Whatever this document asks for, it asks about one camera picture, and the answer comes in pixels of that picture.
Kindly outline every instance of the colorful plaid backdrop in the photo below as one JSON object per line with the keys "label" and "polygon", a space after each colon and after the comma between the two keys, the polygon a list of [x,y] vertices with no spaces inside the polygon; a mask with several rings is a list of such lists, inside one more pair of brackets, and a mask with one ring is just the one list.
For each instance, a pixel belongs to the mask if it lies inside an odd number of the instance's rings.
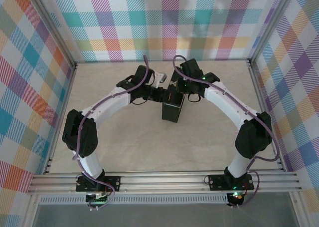
{"label": "colorful plaid backdrop", "polygon": [[289,171],[319,223],[319,0],[292,0],[255,66]]}
{"label": "colorful plaid backdrop", "polygon": [[44,0],[84,61],[247,58],[279,0]]}
{"label": "colorful plaid backdrop", "polygon": [[0,0],[0,226],[21,220],[71,68],[30,0]]}

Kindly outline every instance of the gray floor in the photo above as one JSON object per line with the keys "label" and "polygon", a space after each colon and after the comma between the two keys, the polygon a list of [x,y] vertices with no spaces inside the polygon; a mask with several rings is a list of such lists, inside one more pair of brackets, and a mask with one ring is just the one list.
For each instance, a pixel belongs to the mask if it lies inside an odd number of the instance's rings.
{"label": "gray floor", "polygon": [[[140,64],[80,64],[67,112],[82,110],[103,98],[119,81],[134,74]],[[216,74],[245,104],[259,110],[245,61],[199,61],[198,64],[204,73]],[[173,72],[171,62],[150,62],[150,68],[168,75],[162,85],[167,87]],[[98,160],[106,172],[224,170],[236,154],[237,133],[230,119],[205,99],[199,103],[186,100],[178,123],[162,120],[161,104],[149,101],[123,108],[99,127]],[[50,172],[79,172],[61,134]],[[262,156],[273,158],[272,148],[268,147]],[[275,168],[276,163],[260,160],[252,166],[252,169]]]}
{"label": "gray floor", "polygon": [[258,193],[245,207],[225,204],[39,206],[34,227],[297,227],[288,193]]}

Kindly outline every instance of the plaid wallpaper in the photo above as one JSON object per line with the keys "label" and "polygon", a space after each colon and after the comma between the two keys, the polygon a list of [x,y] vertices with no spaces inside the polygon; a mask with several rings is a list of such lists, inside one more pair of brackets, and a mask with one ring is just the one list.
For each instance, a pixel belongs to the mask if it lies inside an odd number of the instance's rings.
{"label": "plaid wallpaper", "polygon": [[319,223],[319,0],[291,0],[255,66],[290,171]]}
{"label": "plaid wallpaper", "polygon": [[79,61],[247,58],[279,0],[44,0]]}
{"label": "plaid wallpaper", "polygon": [[71,68],[30,0],[0,0],[0,226],[17,226]]}

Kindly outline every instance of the plaid wall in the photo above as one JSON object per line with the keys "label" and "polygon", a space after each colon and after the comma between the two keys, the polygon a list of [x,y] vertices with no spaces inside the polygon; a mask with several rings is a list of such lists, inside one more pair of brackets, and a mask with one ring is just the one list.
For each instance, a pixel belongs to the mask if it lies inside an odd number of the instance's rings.
{"label": "plaid wall", "polygon": [[319,223],[319,0],[291,0],[255,66],[289,171]]}
{"label": "plaid wall", "polygon": [[0,0],[0,226],[17,226],[71,68],[30,0]]}
{"label": "plaid wall", "polygon": [[79,61],[247,58],[279,0],[44,0]]}

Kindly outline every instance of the beige floor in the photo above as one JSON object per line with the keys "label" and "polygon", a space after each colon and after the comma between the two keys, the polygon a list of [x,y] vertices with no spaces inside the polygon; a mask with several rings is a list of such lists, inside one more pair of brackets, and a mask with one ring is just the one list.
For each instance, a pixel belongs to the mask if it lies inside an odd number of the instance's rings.
{"label": "beige floor", "polygon": [[[200,61],[200,68],[215,73],[226,87],[248,106],[259,110],[256,94],[244,61]],[[67,112],[82,110],[107,95],[120,80],[134,74],[138,62],[80,64]],[[173,72],[171,62],[151,62],[150,68],[165,72],[167,87]],[[59,140],[51,172],[78,172],[72,152]],[[148,101],[129,105],[98,129],[98,159],[109,171],[223,170],[236,153],[237,129],[212,103],[185,101],[178,123],[161,119],[161,104]],[[273,157],[272,148],[262,154]],[[253,169],[275,169],[276,163],[257,160]]]}

